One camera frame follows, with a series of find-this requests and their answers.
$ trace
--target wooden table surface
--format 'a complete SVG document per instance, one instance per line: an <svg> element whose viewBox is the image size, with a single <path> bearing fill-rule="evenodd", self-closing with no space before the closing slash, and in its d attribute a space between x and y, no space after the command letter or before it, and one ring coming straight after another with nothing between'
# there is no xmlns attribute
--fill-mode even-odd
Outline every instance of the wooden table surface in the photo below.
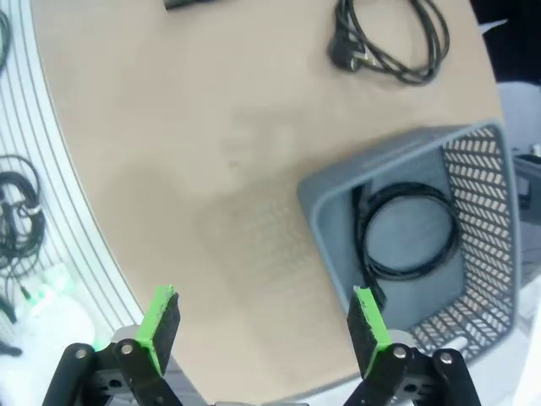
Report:
<svg viewBox="0 0 541 406"><path fill-rule="evenodd" d="M209 401L271 401L357 372L296 186L404 130L500 117L466 0L439 1L451 51L422 88L332 68L334 2L40 0L57 119L105 239L143 308L172 283L174 355ZM402 0L358 2L371 38L420 63Z"/></svg>

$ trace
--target corrugated white panel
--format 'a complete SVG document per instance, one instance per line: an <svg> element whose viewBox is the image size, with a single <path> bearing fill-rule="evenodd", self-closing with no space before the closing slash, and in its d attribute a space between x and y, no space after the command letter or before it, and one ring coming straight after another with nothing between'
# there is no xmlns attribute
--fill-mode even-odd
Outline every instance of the corrugated white panel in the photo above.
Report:
<svg viewBox="0 0 541 406"><path fill-rule="evenodd" d="M63 143L41 69L30 0L0 0L0 7L14 39L0 77L0 150L28 157L41 175L47 223L37 269L66 264L112 331L140 322L140 307L101 237ZM32 179L18 162L0 162L0 168Z"/></svg>

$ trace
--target gray plastic container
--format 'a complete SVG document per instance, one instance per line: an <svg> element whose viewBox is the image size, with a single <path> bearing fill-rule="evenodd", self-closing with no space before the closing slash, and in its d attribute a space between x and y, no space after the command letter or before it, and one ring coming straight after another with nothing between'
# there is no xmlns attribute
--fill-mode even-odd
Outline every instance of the gray plastic container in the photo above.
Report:
<svg viewBox="0 0 541 406"><path fill-rule="evenodd" d="M515 176L502 128L487 122L416 129L301 182L301 207L345 311L353 286L364 285L351 191L368 181L372 193L404 181L434 186L450 197L461 222L460 249L444 266L417 280L379 280L387 327L410 332L425 353L451 345L468 360L493 347L514 326L520 277ZM368 245L393 268L425 262L451 226L426 200L385 211Z"/></svg>

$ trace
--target power cord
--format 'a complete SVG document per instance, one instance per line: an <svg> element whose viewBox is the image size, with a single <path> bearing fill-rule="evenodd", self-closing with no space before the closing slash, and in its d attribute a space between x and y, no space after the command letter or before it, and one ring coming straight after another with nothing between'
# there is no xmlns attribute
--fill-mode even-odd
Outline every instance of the power cord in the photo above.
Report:
<svg viewBox="0 0 541 406"><path fill-rule="evenodd" d="M0 34L2 35L0 73L2 73L8 61L8 52L11 46L11 24L9 23L8 16L2 10L0 10Z"/></svg>
<svg viewBox="0 0 541 406"><path fill-rule="evenodd" d="M425 276L443 266L460 244L460 221L449 199L439 190L417 182L392 184L370 194L370 183L359 186L352 191L354 245L358 256L360 271L366 286L372 290L380 310L385 308L386 296L378 284L377 278L391 281L407 281ZM406 270L396 270L380 264L372 258L368 251L367 237L374 220L390 204L407 199L426 199L441 206L451 219L451 231L440 252L420 266Z"/></svg>
<svg viewBox="0 0 541 406"><path fill-rule="evenodd" d="M415 9L428 45L428 62L418 68L409 68L376 46L364 33L355 14L353 0L338 0L335 7L335 35L329 45L331 61L339 69L358 72L367 68L390 74L407 85L427 85L440 71L441 63L449 52L449 28L441 11L432 0L409 0ZM430 18L428 6L440 23L443 39Z"/></svg>
<svg viewBox="0 0 541 406"><path fill-rule="evenodd" d="M32 172L36 186L18 172L0 173L0 278L4 281L5 300L9 303L9 285L17 283L26 299L30 294L21 278L34 271L45 236L45 216L40 206L41 186L36 168L19 155L3 155L0 160L14 159L24 163ZM5 190L15 187L22 198L8 201ZM23 261L29 260L29 266Z"/></svg>

